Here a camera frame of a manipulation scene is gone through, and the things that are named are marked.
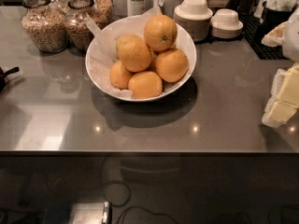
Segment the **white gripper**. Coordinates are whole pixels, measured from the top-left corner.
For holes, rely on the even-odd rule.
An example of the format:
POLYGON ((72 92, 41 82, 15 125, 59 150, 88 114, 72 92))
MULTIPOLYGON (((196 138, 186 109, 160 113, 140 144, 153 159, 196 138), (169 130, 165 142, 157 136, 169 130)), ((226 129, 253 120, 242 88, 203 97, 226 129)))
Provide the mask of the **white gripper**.
MULTIPOLYGON (((282 47, 283 55, 299 63, 299 8, 262 39, 267 47, 282 47)), ((299 65, 290 69, 278 69, 274 76, 271 97, 262 117, 266 126, 277 128, 286 124, 299 110, 299 65)))

